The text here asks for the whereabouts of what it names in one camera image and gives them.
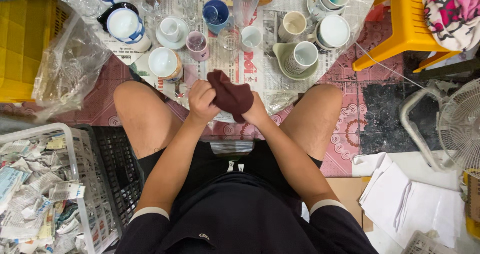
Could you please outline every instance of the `paper stack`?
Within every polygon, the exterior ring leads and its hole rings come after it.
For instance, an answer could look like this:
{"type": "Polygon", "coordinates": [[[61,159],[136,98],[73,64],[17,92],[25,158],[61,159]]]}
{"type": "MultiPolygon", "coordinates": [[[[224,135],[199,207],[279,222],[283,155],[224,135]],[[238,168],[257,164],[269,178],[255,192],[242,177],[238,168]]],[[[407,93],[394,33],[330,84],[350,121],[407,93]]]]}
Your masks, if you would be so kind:
{"type": "Polygon", "coordinates": [[[359,200],[367,217],[403,248],[416,230],[434,230],[436,242],[455,247],[464,209],[460,193],[412,182],[387,154],[372,157],[363,159],[376,169],[359,200]]]}

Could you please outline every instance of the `thigh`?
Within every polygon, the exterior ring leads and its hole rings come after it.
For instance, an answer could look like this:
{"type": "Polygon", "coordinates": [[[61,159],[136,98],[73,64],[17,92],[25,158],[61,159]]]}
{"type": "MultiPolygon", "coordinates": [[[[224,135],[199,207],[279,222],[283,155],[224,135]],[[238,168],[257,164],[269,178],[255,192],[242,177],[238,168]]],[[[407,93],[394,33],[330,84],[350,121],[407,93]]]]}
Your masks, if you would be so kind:
{"type": "Polygon", "coordinates": [[[320,84],[310,88],[280,125],[310,157],[323,160],[340,116],[343,95],[337,87],[320,84]]]}
{"type": "Polygon", "coordinates": [[[115,89],[113,99],[138,159],[165,148],[182,126],[159,92],[148,85],[126,81],[115,89]]]}

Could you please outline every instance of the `colorful fabric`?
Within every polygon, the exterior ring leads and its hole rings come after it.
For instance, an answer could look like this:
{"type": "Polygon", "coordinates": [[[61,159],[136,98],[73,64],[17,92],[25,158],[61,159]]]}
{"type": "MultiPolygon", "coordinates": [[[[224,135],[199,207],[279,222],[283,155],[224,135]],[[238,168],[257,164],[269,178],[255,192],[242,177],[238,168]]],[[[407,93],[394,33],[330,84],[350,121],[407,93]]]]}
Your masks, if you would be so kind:
{"type": "Polygon", "coordinates": [[[467,51],[480,40],[480,0],[422,0],[425,22],[435,40],[452,51],[467,51]]]}

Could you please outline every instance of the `hand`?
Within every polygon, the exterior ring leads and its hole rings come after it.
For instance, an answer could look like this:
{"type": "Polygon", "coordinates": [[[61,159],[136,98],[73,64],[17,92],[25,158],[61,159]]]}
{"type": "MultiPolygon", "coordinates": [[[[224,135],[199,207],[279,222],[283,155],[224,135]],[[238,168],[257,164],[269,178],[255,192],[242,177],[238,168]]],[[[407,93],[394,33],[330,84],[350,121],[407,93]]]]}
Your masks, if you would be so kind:
{"type": "Polygon", "coordinates": [[[251,93],[253,94],[253,105],[251,105],[251,108],[242,114],[242,116],[247,122],[258,128],[265,122],[271,121],[271,119],[267,114],[267,110],[265,109],[264,103],[261,101],[258,92],[252,91],[251,93]]]}
{"type": "Polygon", "coordinates": [[[220,112],[220,109],[212,103],[216,95],[210,82],[200,79],[195,81],[188,94],[190,113],[187,118],[203,127],[207,125],[220,112]]]}

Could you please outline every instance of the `brown cloth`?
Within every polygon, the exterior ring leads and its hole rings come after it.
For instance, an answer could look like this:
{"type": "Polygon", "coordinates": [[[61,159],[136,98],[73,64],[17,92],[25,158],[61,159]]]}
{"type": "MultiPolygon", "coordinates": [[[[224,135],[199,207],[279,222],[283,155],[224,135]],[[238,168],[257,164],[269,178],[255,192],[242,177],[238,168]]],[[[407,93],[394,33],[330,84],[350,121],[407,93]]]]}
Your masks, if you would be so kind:
{"type": "Polygon", "coordinates": [[[216,91],[216,97],[212,101],[213,104],[221,110],[230,112],[235,122],[245,122],[242,114],[247,112],[254,103],[254,95],[250,91],[250,85],[232,84],[225,73],[218,69],[208,72],[207,80],[216,91]]]}

